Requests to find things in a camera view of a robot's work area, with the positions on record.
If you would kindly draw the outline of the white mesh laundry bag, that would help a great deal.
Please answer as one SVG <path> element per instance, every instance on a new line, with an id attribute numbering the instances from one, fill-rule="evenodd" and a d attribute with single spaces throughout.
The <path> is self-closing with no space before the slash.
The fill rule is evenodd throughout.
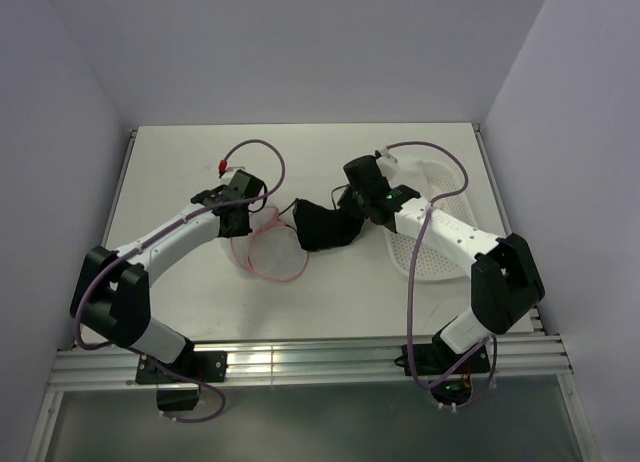
<path id="1" fill-rule="evenodd" d="M 309 253 L 296 231 L 280 218 L 275 206 L 266 206 L 249 218 L 246 236 L 221 239 L 220 245 L 239 269 L 275 283 L 290 283 L 306 270 Z"/>

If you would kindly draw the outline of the black bra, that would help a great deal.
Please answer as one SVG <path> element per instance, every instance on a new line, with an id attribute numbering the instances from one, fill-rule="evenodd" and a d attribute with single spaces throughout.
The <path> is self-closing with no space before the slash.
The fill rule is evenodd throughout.
<path id="1" fill-rule="evenodd" d="M 331 192 L 331 209 L 306 199 L 296 198 L 283 209 L 283 215 L 292 210 L 294 231 L 301 248 L 307 252 L 319 252 L 350 245 L 360 235 L 365 218 L 353 215 L 334 200 L 334 193 L 343 189 L 342 195 L 350 192 L 350 186 L 338 186 Z"/>

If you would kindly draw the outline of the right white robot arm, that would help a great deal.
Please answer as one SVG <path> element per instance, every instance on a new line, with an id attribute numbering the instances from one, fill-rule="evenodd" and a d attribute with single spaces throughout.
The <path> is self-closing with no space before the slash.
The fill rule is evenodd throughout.
<path id="1" fill-rule="evenodd" d="M 457 370 L 476 342 L 505 334 L 544 298 L 541 276 L 523 237 L 484 232 L 437 208 L 412 187 L 393 187 L 380 156 L 358 157 L 343 171 L 348 189 L 342 205 L 437 251 L 470 279 L 469 307 L 433 338 L 433 360 L 441 370 Z"/>

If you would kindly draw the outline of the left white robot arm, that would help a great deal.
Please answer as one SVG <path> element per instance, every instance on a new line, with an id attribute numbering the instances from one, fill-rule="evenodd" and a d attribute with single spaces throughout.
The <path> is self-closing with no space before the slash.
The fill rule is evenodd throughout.
<path id="1" fill-rule="evenodd" d="M 70 306 L 74 336 L 80 337 L 86 327 L 107 344 L 155 358 L 172 381 L 190 377 L 195 368 L 193 342 L 152 317 L 150 290 L 196 248 L 249 234 L 249 205 L 264 191 L 262 180 L 234 169 L 223 184 L 196 194 L 147 235 L 114 250 L 91 249 Z"/>

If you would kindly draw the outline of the white perforated plastic basket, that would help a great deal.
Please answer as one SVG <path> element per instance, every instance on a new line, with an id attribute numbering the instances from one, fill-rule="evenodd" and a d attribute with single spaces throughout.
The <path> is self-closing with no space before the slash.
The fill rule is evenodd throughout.
<path id="1" fill-rule="evenodd" d="M 415 156 L 414 168 L 387 178 L 391 187 L 405 185 L 432 200 L 441 193 L 451 193 L 462 186 L 463 180 L 449 166 L 435 161 L 419 159 Z M 461 230 L 469 235 L 477 225 L 471 206 L 464 194 L 451 195 L 435 203 L 429 228 L 425 233 L 415 267 L 415 281 L 418 283 L 438 283 L 468 277 L 470 266 L 462 266 L 462 258 L 453 252 L 453 244 L 461 237 Z M 403 276 L 409 276 L 410 262 L 419 229 L 410 230 L 408 235 L 386 231 L 386 246 L 395 269 Z"/>

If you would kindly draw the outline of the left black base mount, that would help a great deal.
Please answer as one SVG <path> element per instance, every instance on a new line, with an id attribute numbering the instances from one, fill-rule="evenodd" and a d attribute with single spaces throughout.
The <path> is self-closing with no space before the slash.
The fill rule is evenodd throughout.
<path id="1" fill-rule="evenodd" d="M 156 361 L 142 355 L 139 358 L 135 375 L 138 385 L 162 385 L 179 383 L 183 378 L 207 383 L 220 383 L 225 380 L 227 369 L 225 351 L 195 351 L 185 360 L 174 364 L 160 363 L 166 370 L 178 374 L 176 378 L 156 366 Z"/>

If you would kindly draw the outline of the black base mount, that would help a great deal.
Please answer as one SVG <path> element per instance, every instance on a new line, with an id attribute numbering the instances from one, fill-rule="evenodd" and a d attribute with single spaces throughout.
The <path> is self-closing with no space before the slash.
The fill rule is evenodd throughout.
<path id="1" fill-rule="evenodd" d="M 453 353 L 447 347 L 438 349 L 431 343 L 414 345 L 415 372 L 419 377 L 440 376 L 460 358 L 461 355 Z M 406 345 L 401 347 L 401 354 L 394 359 L 394 364 L 401 368 L 406 376 L 411 375 Z M 490 371 L 490 368 L 488 352 L 485 348 L 481 348 L 459 366 L 454 371 L 454 374 L 486 374 Z"/>
<path id="2" fill-rule="evenodd" d="M 207 383 L 220 383 L 225 380 L 227 369 L 225 351 L 195 351 L 185 360 L 174 364 L 160 363 L 166 370 L 178 374 L 176 378 L 156 366 L 156 361 L 142 355 L 139 358 L 135 375 L 138 385 L 162 385 L 179 383 L 183 378 Z"/>

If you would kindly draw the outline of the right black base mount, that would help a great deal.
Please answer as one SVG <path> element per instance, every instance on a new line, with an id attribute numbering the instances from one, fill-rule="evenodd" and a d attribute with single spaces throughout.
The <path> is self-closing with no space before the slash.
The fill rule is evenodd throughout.
<path id="1" fill-rule="evenodd" d="M 415 372 L 419 377 L 440 376 L 460 358 L 461 355 L 453 353 L 447 347 L 438 349 L 431 343 L 414 345 Z M 394 359 L 394 364 L 401 368 L 406 376 L 411 375 L 406 345 L 401 347 L 401 354 Z M 454 371 L 454 374 L 486 374 L 490 371 L 490 368 L 488 352 L 485 348 L 481 348 L 459 366 Z"/>

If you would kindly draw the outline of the aluminium mounting rail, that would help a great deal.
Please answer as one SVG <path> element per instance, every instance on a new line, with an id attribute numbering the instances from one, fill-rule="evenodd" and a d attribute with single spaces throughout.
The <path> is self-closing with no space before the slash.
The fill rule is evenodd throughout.
<path id="1" fill-rule="evenodd" d="M 225 351 L 227 387 L 405 381 L 394 364 L 403 341 L 365 338 L 306 342 L 198 344 Z M 564 375 L 572 366 L 559 336 L 507 335 L 498 342 L 498 377 Z M 124 349 L 62 351 L 46 384 L 49 392 L 138 389 L 138 356 Z"/>

